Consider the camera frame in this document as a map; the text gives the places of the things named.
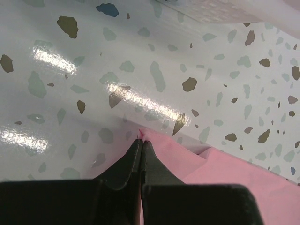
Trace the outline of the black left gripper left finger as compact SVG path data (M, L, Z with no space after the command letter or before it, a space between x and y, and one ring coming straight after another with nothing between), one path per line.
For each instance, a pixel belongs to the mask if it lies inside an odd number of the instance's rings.
M136 225L142 140L93 179L0 184L3 225Z

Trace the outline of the pink t shirt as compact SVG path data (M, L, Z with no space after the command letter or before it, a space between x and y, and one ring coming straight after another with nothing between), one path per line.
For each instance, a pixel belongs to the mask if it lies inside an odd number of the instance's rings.
M143 224L299 224L296 184L212 147L191 152L147 128L139 139Z

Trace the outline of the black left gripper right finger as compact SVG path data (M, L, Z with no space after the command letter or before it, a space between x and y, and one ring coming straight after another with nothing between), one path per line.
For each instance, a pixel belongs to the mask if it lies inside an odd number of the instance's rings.
M141 199L146 225L258 225L254 196L237 184L184 184L156 156L152 143L142 147Z

